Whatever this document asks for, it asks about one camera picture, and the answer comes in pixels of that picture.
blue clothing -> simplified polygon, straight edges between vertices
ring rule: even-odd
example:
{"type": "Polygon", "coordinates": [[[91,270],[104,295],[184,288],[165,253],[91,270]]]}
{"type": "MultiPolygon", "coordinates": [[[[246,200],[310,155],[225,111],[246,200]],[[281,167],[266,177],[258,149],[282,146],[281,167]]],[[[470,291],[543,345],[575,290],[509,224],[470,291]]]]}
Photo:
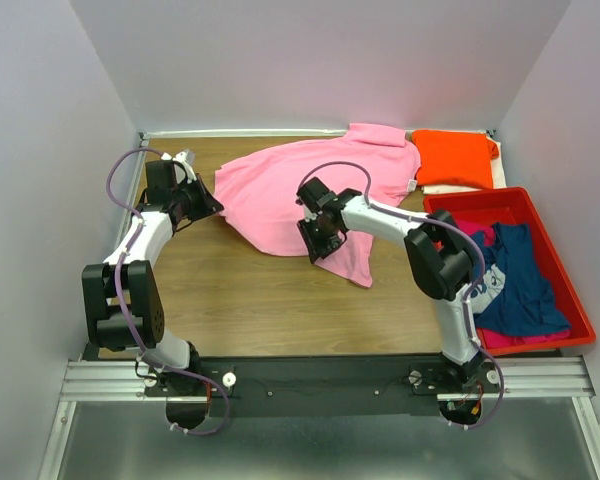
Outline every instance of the blue clothing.
{"type": "MultiPolygon", "coordinates": [[[[477,327],[487,328],[512,337],[548,335],[571,328],[565,316],[555,306],[553,289],[544,278],[533,258],[533,244],[528,225],[493,225],[496,240],[492,246],[484,245],[484,233],[478,232],[472,238],[478,243],[487,264],[506,276],[499,293],[494,295],[484,311],[474,315],[477,327]]],[[[486,292],[484,283],[477,297],[486,292]]]]}

white wall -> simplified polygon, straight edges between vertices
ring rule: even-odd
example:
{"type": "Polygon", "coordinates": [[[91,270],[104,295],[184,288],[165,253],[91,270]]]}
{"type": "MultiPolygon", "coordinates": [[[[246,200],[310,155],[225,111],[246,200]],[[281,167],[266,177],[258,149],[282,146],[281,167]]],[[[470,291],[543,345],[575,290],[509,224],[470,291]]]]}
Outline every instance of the white wall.
{"type": "Polygon", "coordinates": [[[66,0],[0,1],[0,480],[37,477],[86,342],[80,273],[121,219],[104,180],[134,132],[66,0]]]}
{"type": "Polygon", "coordinates": [[[586,361],[600,416],[600,1],[573,1],[499,136],[597,331],[586,361]]]}
{"type": "Polygon", "coordinates": [[[569,4],[71,1],[143,131],[495,128],[569,4]]]}

pink clothing in bin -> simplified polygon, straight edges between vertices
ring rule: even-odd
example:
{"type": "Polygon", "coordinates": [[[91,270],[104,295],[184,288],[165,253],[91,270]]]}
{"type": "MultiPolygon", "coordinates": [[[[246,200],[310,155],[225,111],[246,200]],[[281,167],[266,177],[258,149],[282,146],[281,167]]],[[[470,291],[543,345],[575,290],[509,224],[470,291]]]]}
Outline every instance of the pink clothing in bin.
{"type": "MultiPolygon", "coordinates": [[[[214,196],[224,205],[222,215],[258,250],[279,256],[307,255],[296,226],[304,218],[295,203],[298,184],[309,170],[334,160],[354,162],[371,173],[370,197],[398,206],[409,180],[420,168],[420,154],[406,141],[405,131],[382,125],[353,123],[341,138],[305,140],[280,145],[239,158],[216,172],[214,196]]],[[[366,179],[346,165],[315,173],[336,193],[345,188],[363,191],[366,179]]],[[[348,232],[348,240],[316,265],[370,287],[369,255],[373,237],[348,232]]]]}

orange cloth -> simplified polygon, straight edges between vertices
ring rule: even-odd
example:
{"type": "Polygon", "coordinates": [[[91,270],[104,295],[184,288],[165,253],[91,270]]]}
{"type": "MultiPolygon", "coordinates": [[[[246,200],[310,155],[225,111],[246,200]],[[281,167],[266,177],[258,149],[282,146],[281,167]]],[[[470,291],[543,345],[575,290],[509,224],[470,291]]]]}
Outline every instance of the orange cloth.
{"type": "Polygon", "coordinates": [[[493,188],[491,160],[499,153],[486,134],[416,130],[412,141],[422,161],[418,185],[493,188]]]}

wooden table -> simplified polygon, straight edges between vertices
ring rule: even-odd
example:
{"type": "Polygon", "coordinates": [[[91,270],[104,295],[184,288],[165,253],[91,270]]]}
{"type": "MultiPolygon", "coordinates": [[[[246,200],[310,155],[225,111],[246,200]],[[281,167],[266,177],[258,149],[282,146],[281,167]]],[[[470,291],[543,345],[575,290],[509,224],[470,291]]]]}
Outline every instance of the wooden table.
{"type": "MultiPolygon", "coordinates": [[[[193,150],[195,171],[213,192],[222,164],[305,139],[153,139],[150,146],[171,154],[193,150]]],[[[138,191],[145,185],[143,174],[138,191]]],[[[422,210],[422,198],[413,193],[401,206],[422,210]]],[[[439,351],[433,304],[416,287],[406,253],[376,239],[371,271],[373,286],[364,289],[307,257],[263,254],[219,216],[178,233],[155,266],[167,327],[203,355],[439,351]]]]}

